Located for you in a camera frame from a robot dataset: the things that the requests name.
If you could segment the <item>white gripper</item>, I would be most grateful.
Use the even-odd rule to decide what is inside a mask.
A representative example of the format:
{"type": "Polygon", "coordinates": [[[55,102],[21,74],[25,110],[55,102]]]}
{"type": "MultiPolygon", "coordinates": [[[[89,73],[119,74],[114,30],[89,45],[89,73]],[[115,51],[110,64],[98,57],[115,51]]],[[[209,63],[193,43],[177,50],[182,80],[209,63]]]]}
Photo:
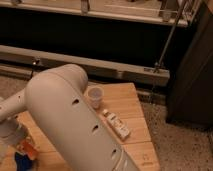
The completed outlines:
{"type": "Polygon", "coordinates": [[[0,140],[6,145],[17,146],[26,138],[26,127],[16,118],[7,118],[0,122],[0,140]]]}

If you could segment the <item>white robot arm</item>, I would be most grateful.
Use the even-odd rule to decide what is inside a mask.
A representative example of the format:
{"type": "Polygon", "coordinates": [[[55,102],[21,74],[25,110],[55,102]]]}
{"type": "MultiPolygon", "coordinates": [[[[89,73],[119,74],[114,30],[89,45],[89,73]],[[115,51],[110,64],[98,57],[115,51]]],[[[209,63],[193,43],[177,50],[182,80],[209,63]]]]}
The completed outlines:
{"type": "Polygon", "coordinates": [[[74,171],[139,171],[84,98],[88,77],[74,64],[36,74],[26,87],[0,102],[0,137],[7,119],[28,111],[74,171]]]}

